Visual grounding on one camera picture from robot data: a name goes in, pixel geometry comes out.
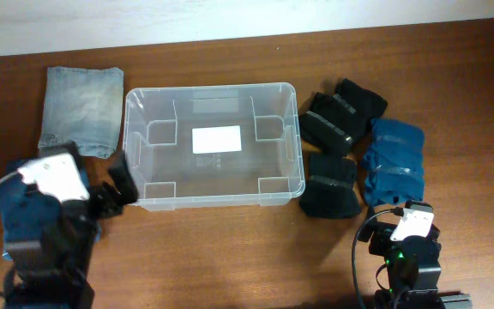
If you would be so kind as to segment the dark blue jeans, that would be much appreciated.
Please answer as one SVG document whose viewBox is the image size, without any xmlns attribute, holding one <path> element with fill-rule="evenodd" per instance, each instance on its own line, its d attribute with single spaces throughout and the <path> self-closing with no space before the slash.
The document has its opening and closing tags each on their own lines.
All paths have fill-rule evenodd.
<svg viewBox="0 0 494 309">
<path fill-rule="evenodd" d="M 22 181 L 20 174 L 0 185 L 3 257 L 14 262 L 53 258 L 57 249 L 44 238 L 46 227 L 58 221 L 61 205 Z"/>
</svg>

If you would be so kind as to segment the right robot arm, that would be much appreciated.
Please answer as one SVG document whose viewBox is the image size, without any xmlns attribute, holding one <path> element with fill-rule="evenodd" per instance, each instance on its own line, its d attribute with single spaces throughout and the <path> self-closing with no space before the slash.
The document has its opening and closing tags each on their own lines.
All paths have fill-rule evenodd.
<svg viewBox="0 0 494 309">
<path fill-rule="evenodd" d="M 369 244 L 369 253 L 384 259 L 377 273 L 386 271 L 387 287 L 374 293 L 375 309 L 471 309 L 472 298 L 458 291 L 441 293 L 438 281 L 442 273 L 439 263 L 440 230 L 431 227 L 427 236 L 409 236 L 401 241 L 391 239 L 395 225 L 375 219 L 365 223 L 356 233 L 356 240 Z"/>
</svg>

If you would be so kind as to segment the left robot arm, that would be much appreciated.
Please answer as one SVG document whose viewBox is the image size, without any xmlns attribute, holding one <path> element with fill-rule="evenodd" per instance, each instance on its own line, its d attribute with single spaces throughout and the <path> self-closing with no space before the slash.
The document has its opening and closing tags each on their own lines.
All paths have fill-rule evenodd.
<svg viewBox="0 0 494 309">
<path fill-rule="evenodd" d="M 100 221 L 124 212 L 139 193 L 124 152 L 92 185 L 74 142 L 45 148 L 8 165 L 0 186 L 3 251 L 12 262 L 5 276 L 7 308 L 89 308 L 87 281 Z"/>
</svg>

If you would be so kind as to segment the light blue jeans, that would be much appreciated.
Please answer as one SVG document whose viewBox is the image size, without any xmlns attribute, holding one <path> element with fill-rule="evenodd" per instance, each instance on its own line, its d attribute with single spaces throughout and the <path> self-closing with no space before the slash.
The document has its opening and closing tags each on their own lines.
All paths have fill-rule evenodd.
<svg viewBox="0 0 494 309">
<path fill-rule="evenodd" d="M 58 66 L 46 77 L 38 148 L 74 142 L 82 156 L 109 158 L 121 130 L 124 72 Z"/>
</svg>

